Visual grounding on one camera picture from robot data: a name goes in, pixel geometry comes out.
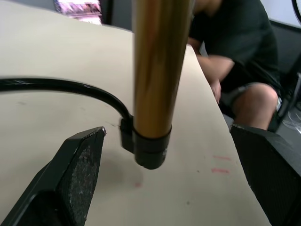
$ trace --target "poster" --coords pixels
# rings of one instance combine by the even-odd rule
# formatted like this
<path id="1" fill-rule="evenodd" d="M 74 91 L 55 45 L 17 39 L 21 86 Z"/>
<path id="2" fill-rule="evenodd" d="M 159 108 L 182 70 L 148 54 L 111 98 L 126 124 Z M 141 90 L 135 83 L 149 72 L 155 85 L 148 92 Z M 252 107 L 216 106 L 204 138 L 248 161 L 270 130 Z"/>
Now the poster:
<path id="1" fill-rule="evenodd" d="M 56 0 L 56 10 L 80 21 L 101 25 L 102 14 L 99 0 Z"/>

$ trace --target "black rubber cap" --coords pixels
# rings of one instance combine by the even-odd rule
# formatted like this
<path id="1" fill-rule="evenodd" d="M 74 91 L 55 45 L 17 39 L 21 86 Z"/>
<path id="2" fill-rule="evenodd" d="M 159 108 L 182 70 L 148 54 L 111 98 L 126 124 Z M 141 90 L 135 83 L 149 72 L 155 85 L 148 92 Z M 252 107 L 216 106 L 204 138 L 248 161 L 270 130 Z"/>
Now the black rubber cap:
<path id="1" fill-rule="evenodd" d="M 161 138 L 149 139 L 133 131 L 134 154 L 136 162 L 149 169 L 160 167 L 165 161 L 170 132 Z"/>

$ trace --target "black t-shirt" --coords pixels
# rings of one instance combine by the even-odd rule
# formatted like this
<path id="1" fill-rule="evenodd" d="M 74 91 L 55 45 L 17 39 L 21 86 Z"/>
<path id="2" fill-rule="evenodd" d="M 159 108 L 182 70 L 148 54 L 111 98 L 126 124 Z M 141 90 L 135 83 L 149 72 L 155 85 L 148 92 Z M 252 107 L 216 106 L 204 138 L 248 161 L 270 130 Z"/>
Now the black t-shirt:
<path id="1" fill-rule="evenodd" d="M 277 43 L 260 0 L 223 0 L 213 17 L 200 13 L 193 18 L 189 36 L 204 42 L 209 55 L 235 62 L 221 82 L 222 92 L 262 82 L 280 94 Z"/>

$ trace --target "white wall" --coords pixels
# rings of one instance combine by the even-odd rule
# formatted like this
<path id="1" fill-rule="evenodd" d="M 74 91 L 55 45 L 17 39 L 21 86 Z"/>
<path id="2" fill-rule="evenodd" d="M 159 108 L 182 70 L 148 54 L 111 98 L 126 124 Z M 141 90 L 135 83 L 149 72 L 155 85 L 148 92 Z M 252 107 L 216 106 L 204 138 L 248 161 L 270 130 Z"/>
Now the white wall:
<path id="1" fill-rule="evenodd" d="M 301 27 L 293 11 L 291 0 L 261 0 L 271 20 Z M 301 11 L 301 0 L 297 0 Z"/>

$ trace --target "man's knee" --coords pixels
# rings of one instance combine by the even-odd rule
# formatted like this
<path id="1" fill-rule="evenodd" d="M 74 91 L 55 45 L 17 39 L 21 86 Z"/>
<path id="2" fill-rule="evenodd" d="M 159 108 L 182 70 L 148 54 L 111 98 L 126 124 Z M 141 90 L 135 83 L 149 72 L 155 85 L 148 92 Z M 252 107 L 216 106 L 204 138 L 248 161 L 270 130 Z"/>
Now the man's knee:
<path id="1" fill-rule="evenodd" d="M 247 101 L 264 109 L 275 110 L 278 102 L 276 91 L 269 85 L 256 84 L 251 86 L 245 93 Z"/>

